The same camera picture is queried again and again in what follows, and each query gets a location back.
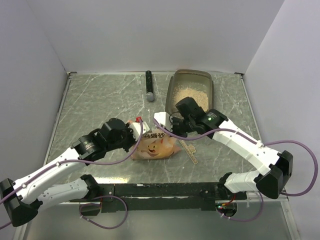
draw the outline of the gray marble surface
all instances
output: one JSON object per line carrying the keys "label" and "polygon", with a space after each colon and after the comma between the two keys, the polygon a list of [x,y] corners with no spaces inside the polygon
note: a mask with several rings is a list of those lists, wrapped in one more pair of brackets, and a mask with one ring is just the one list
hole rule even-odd
{"label": "gray marble surface", "polygon": [[[110,118],[123,121],[142,116],[149,126],[155,112],[165,110],[172,74],[154,74],[155,101],[147,102],[144,74],[73,74],[66,94],[48,162],[65,151],[80,136],[100,128]],[[238,127],[258,139],[255,121],[241,77],[212,73],[214,108],[228,116]],[[185,183],[216,182],[227,172],[248,172],[253,167],[228,147],[203,138],[192,144],[198,159],[194,165],[184,149],[169,159],[131,160],[111,166],[89,165],[62,179],[60,184],[91,174],[98,183]],[[126,156],[118,149],[100,161],[113,162]]]}

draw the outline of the plastic bag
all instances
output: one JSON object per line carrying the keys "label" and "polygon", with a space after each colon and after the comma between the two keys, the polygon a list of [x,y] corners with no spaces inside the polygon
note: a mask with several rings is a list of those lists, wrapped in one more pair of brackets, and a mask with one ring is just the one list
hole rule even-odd
{"label": "plastic bag", "polygon": [[133,160],[168,158],[181,151],[181,148],[176,145],[176,141],[176,138],[160,129],[152,130],[143,136],[131,158]]}

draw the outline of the purple cable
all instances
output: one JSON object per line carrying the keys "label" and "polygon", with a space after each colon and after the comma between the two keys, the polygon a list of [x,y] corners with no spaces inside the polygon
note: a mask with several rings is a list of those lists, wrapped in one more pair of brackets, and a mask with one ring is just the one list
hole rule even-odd
{"label": "purple cable", "polygon": [[260,195],[260,209],[258,211],[258,213],[252,217],[252,218],[249,218],[249,219],[237,219],[237,218],[229,218],[228,216],[225,216],[225,215],[222,215],[221,212],[219,212],[217,210],[217,212],[225,219],[228,219],[228,220],[231,220],[231,221],[235,221],[235,222],[243,222],[243,223],[247,223],[247,222],[251,222],[251,221],[254,221],[256,220],[257,218],[259,218],[263,212],[263,209],[264,209],[264,197],[262,196],[262,194],[258,191],[258,194]]}
{"label": "purple cable", "polygon": [[[139,138],[136,141],[136,144],[135,144],[134,148],[132,149],[132,151],[124,159],[121,159],[121,160],[118,160],[118,161],[113,161],[113,162],[95,162],[95,161],[87,161],[87,160],[80,160],[80,159],[69,159],[69,160],[59,161],[58,163],[60,163],[61,165],[67,164],[67,163],[84,163],[84,164],[93,164],[93,165],[106,166],[106,165],[114,165],[114,164],[119,164],[119,163],[124,162],[125,160],[130,158],[130,156],[135,152],[135,150],[137,149],[139,143],[141,142],[142,135],[143,135],[143,132],[144,132],[144,126],[143,126],[143,123],[142,123],[141,120],[139,120],[139,122],[140,122],[140,128],[141,128]],[[46,173],[50,169],[55,168],[56,166],[57,166],[56,164],[53,164],[53,165],[50,165],[47,168],[43,169],[42,171],[38,172],[36,175],[31,177],[29,180],[27,180],[25,182],[25,185],[27,186],[33,180],[37,179],[38,177],[40,177],[41,175],[43,175],[44,173]],[[15,190],[10,192],[8,195],[6,195],[3,199],[0,200],[0,205],[3,204],[8,198],[10,198],[12,195],[16,194],[21,189],[22,189],[22,186],[19,186]],[[7,227],[7,226],[9,226],[10,224],[11,224],[11,222],[8,222],[5,225],[0,226],[0,230],[5,228],[5,227]]]}
{"label": "purple cable", "polygon": [[[253,143],[253,144],[257,144],[256,141],[250,139],[249,137],[247,137],[246,135],[243,135],[241,132],[237,132],[235,130],[232,129],[228,129],[228,128],[217,128],[217,129],[213,129],[210,131],[207,131],[206,133],[202,134],[202,135],[198,135],[195,137],[182,137],[182,136],[178,136],[173,134],[172,132],[168,131],[167,129],[165,129],[164,127],[162,127],[157,120],[154,118],[153,119],[154,124],[157,126],[157,128],[161,129],[163,132],[165,132],[166,134],[170,135],[171,137],[174,137],[176,139],[180,139],[180,140],[185,140],[185,141],[192,141],[192,140],[198,140],[201,139],[207,135],[213,134],[215,132],[220,132],[220,131],[225,131],[225,132],[231,132],[231,133],[236,133],[238,135],[240,135],[241,137],[245,138],[246,140],[248,140],[249,142]],[[297,144],[301,147],[303,147],[312,157],[313,160],[313,164],[314,164],[314,172],[313,172],[313,177],[311,180],[311,183],[309,184],[309,186],[306,188],[306,190],[299,192],[299,193],[286,193],[286,192],[281,192],[282,195],[285,196],[290,196],[290,197],[299,197],[302,195],[305,195],[306,193],[308,193],[315,185],[317,177],[318,177],[318,171],[319,171],[319,167],[318,167],[318,161],[317,161],[317,157],[316,155],[311,151],[311,149],[309,147],[307,147],[306,145],[304,145],[303,143],[299,142],[299,141],[295,141],[295,140],[280,140],[280,141],[273,141],[273,142],[268,142],[265,144],[265,146],[271,146],[271,145],[276,145],[276,144],[285,144],[285,143],[291,143],[291,144]]]}
{"label": "purple cable", "polygon": [[119,224],[117,224],[117,225],[115,225],[115,226],[102,226],[102,225],[100,225],[99,223],[96,223],[95,221],[92,221],[92,220],[88,219],[87,217],[85,217],[85,216],[83,216],[83,215],[81,214],[82,208],[84,208],[84,207],[86,207],[86,206],[100,206],[100,204],[87,203],[87,204],[82,205],[82,206],[79,208],[80,216],[81,216],[82,219],[87,220],[88,222],[90,222],[90,223],[92,223],[92,224],[94,224],[94,225],[96,225],[96,226],[98,226],[98,227],[100,227],[100,228],[103,228],[103,229],[116,229],[116,228],[120,227],[120,226],[126,221],[126,219],[127,219],[127,217],[128,217],[128,207],[127,207],[125,201],[123,201],[123,200],[122,200],[120,197],[118,197],[118,196],[112,196],[112,195],[98,196],[98,197],[92,198],[92,200],[103,199],[103,198],[118,199],[118,200],[120,200],[120,202],[123,203],[124,209],[125,209],[125,213],[124,213],[124,217],[123,217],[122,221],[121,221]]}

